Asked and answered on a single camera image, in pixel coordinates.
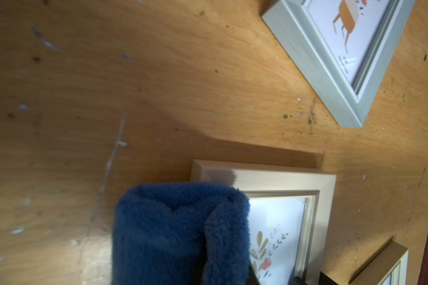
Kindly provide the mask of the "blue microfiber cloth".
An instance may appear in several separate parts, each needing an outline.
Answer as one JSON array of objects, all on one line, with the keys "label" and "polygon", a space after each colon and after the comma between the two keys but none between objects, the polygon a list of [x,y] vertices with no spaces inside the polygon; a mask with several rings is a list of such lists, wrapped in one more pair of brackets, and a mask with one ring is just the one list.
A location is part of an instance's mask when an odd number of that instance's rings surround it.
[{"label": "blue microfiber cloth", "polygon": [[115,285],[244,285],[248,197],[214,183],[141,184],[117,202]]}]

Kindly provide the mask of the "light green picture frame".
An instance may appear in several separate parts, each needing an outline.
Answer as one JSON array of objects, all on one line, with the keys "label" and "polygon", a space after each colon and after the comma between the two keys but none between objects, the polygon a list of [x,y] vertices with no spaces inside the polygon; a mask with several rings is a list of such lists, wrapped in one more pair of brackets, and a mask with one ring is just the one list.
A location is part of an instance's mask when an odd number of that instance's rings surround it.
[{"label": "light green picture frame", "polygon": [[274,1],[262,18],[339,126],[364,125],[413,1]]}]

